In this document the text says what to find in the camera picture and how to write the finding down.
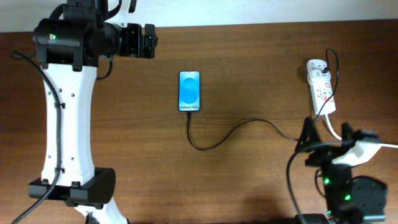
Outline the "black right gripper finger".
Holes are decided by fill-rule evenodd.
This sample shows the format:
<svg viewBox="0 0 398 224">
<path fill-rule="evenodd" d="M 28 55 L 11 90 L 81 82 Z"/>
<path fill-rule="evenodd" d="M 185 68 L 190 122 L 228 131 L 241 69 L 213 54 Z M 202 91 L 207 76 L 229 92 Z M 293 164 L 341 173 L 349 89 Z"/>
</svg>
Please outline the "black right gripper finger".
<svg viewBox="0 0 398 224">
<path fill-rule="evenodd" d="M 312 152 L 321 143 L 320 136 L 314 121 L 311 117 L 306 117 L 303 122 L 302 132 L 295 147 L 295 152 Z"/>
<path fill-rule="evenodd" d="M 349 123 L 343 123 L 341 125 L 341 138 L 343 141 L 357 140 L 356 131 L 351 127 Z"/>
</svg>

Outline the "blue Galaxy smartphone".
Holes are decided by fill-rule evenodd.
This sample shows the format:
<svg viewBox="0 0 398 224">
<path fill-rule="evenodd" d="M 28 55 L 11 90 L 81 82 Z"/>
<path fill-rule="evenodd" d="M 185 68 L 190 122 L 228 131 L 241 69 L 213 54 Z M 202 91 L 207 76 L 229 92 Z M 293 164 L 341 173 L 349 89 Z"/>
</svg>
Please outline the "blue Galaxy smartphone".
<svg viewBox="0 0 398 224">
<path fill-rule="evenodd" d="M 200 72 L 181 71 L 178 90 L 179 111 L 200 110 Z"/>
</svg>

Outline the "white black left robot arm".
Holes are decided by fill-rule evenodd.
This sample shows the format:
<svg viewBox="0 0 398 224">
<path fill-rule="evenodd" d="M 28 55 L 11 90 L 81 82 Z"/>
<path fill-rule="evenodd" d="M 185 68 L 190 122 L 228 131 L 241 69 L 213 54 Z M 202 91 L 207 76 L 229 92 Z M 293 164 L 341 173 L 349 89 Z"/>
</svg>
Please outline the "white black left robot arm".
<svg viewBox="0 0 398 224">
<path fill-rule="evenodd" d="M 99 59 L 155 56 L 154 25 L 125 19 L 135 8 L 135 1 L 119 1 L 113 9 L 107 1 L 68 1 L 34 30 L 32 63 L 47 94 L 47 148 L 44 168 L 28 193 L 37 203 L 65 202 L 87 223 L 127 223 L 113 197 L 114 169 L 93 163 L 90 121 Z"/>
</svg>

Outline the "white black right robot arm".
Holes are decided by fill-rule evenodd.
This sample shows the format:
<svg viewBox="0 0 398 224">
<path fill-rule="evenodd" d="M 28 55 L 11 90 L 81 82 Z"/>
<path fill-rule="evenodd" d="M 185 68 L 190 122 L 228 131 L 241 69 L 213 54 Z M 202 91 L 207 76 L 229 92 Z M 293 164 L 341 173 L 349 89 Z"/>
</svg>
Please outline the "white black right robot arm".
<svg viewBox="0 0 398 224">
<path fill-rule="evenodd" d="M 297 214 L 299 223 L 375 223 L 386 219 L 384 207 L 387 185 L 365 175 L 353 176 L 354 167 L 367 163 L 381 148 L 374 131 L 353 130 L 348 123 L 341 126 L 342 139 L 323 142 L 313 119 L 304 119 L 295 148 L 307 153 L 305 165 L 317 168 L 316 178 L 322 178 L 327 214 Z"/>
</svg>

